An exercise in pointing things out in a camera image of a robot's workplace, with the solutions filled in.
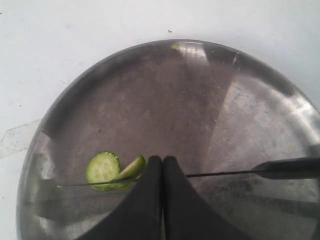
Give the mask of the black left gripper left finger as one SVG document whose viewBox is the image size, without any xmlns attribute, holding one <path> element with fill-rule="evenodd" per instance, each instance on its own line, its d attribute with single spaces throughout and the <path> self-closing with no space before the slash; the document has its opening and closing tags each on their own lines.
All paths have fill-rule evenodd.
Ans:
<svg viewBox="0 0 320 240">
<path fill-rule="evenodd" d="M 145 170 L 126 198 L 79 240 L 159 240 L 162 224 L 163 171 L 159 156 L 149 157 Z"/>
</svg>

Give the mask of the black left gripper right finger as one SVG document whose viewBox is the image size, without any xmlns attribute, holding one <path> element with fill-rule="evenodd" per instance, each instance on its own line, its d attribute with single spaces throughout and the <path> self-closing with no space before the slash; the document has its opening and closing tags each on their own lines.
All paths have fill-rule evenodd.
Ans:
<svg viewBox="0 0 320 240">
<path fill-rule="evenodd" d="M 163 159 L 162 171 L 167 240 L 250 239 L 211 209 L 187 180 L 175 157 Z"/>
</svg>

